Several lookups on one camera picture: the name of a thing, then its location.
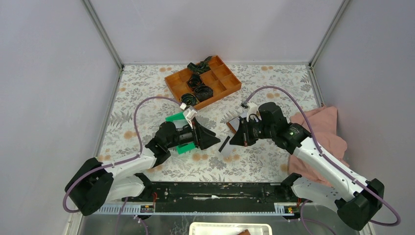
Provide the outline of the green plastic card box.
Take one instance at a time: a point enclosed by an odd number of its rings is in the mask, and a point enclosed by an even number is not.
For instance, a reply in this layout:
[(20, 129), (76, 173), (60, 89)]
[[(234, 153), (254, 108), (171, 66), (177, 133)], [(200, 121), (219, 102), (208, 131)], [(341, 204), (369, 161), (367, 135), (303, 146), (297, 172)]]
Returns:
[(179, 155), (196, 148), (192, 137), (192, 129), (186, 121), (183, 112), (168, 116), (165, 118), (165, 121), (172, 122), (178, 132), (178, 145), (175, 147)]

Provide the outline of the brown leather card holder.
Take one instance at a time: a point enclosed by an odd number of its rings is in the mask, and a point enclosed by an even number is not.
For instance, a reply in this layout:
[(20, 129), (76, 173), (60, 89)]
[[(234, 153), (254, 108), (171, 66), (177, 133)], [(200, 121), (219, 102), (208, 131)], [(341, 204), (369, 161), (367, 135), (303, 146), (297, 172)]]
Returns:
[(232, 118), (231, 120), (229, 120), (226, 125), (227, 127), (229, 127), (229, 129), (231, 130), (232, 133), (236, 133), (238, 128), (239, 128), (239, 118), (240, 116), (236, 116), (234, 118)]

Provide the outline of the credit card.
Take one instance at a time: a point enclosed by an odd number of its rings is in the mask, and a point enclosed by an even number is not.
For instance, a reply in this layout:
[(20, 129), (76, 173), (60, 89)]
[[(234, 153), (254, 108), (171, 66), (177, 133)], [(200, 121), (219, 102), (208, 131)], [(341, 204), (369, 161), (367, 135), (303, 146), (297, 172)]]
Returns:
[(225, 138), (225, 140), (222, 142), (222, 144), (220, 145), (220, 147), (219, 147), (219, 149), (218, 149), (218, 151), (219, 151), (219, 152), (222, 152), (222, 151), (223, 151), (223, 149), (224, 149), (224, 148), (226, 147), (226, 145), (228, 144), (229, 139), (230, 139), (230, 136), (227, 136), (227, 137)]

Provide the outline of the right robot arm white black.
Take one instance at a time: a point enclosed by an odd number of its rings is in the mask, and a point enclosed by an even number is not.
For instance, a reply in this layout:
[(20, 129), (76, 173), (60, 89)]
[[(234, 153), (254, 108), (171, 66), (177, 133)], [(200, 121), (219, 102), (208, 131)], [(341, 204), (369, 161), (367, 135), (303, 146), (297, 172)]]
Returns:
[(244, 117), (229, 141), (230, 145), (251, 146), (259, 139), (271, 139), (279, 148), (303, 160), (319, 172), (330, 186), (312, 182), (292, 173), (283, 182), (280, 194), (288, 202), (308, 199), (336, 212), (350, 228), (360, 231), (381, 209), (384, 184), (378, 179), (367, 180), (336, 159), (313, 135), (298, 123), (288, 122), (274, 102), (260, 106), (243, 102)]

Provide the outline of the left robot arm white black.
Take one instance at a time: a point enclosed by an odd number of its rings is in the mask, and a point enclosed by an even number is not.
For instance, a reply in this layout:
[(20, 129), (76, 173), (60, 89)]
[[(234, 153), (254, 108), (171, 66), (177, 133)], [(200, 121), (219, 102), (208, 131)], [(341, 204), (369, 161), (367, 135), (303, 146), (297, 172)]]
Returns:
[(87, 216), (116, 199), (136, 197), (146, 201), (152, 189), (137, 174), (163, 164), (171, 156), (170, 148), (193, 143), (196, 148), (205, 150), (219, 142), (216, 134), (195, 118), (182, 128), (165, 121), (140, 154), (126, 156), (118, 162), (86, 160), (65, 186), (64, 209)]

